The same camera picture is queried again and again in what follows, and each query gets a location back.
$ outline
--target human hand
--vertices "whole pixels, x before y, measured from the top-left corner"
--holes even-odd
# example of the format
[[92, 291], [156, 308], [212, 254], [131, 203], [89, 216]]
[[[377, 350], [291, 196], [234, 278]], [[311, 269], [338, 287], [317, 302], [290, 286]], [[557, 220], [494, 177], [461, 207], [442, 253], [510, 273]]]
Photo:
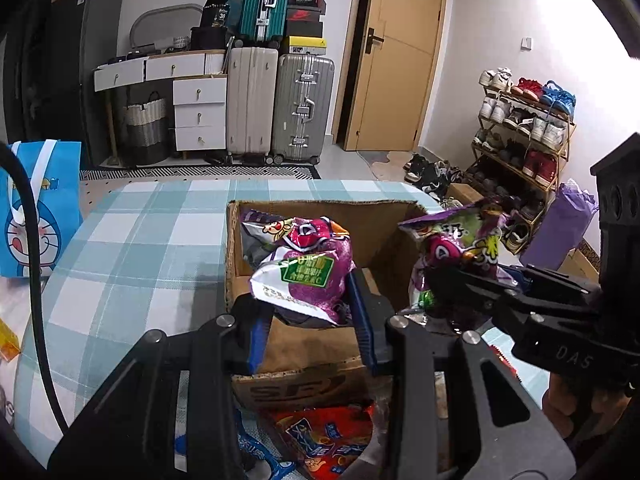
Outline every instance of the human hand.
[[[620, 420], [628, 405], [629, 399], [624, 392], [610, 392], [596, 389], [591, 400], [593, 413], [602, 416], [590, 436], [607, 433]], [[567, 438], [574, 431], [574, 423], [570, 416], [578, 406], [578, 399], [569, 391], [569, 386], [557, 374], [549, 377], [549, 389], [542, 397], [542, 411], [556, 427], [562, 438]]]

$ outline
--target doraemon bag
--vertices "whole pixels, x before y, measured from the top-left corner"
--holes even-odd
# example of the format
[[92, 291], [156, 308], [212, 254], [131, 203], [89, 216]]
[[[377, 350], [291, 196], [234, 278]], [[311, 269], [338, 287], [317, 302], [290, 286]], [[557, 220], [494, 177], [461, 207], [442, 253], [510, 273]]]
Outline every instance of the doraemon bag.
[[[38, 212], [40, 269], [49, 276], [80, 227], [80, 142], [14, 142], [18, 157], [31, 181]], [[14, 182], [0, 169], [0, 276], [28, 277], [29, 255], [22, 205]]]

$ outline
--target wooden door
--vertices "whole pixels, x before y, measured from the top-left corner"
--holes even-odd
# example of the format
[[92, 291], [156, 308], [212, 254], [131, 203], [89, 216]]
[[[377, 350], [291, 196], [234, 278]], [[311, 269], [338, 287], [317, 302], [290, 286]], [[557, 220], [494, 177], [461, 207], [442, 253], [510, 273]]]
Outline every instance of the wooden door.
[[414, 148], [441, 5], [442, 0], [371, 0], [346, 149]]

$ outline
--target screw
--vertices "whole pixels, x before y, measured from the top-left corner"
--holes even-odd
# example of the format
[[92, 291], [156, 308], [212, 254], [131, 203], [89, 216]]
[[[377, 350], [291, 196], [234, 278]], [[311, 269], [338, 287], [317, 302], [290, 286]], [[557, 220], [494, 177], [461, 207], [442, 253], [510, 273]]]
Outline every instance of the screw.
[[162, 332], [160, 330], [149, 330], [145, 334], [145, 339], [150, 343], [158, 343], [162, 339]]
[[392, 316], [389, 318], [389, 325], [393, 328], [397, 328], [398, 330], [402, 330], [403, 328], [408, 327], [409, 320], [404, 316]]
[[462, 335], [462, 341], [469, 343], [470, 345], [477, 345], [481, 339], [480, 334], [475, 330], [467, 330]]
[[223, 328], [230, 328], [236, 322], [236, 318], [231, 314], [222, 314], [222, 316], [218, 316], [216, 319], [216, 324]]

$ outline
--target black and white patterned rug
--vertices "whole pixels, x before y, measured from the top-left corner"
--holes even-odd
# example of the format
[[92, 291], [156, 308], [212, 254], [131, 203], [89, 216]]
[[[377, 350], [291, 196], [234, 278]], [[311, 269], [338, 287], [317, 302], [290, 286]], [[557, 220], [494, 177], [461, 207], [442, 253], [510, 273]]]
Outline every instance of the black and white patterned rug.
[[303, 166], [158, 166], [155, 168], [102, 168], [99, 170], [81, 170], [80, 180], [113, 180], [118, 178], [157, 178], [172, 176], [224, 176], [224, 177], [289, 177], [298, 180], [319, 179], [320, 174], [315, 167]]

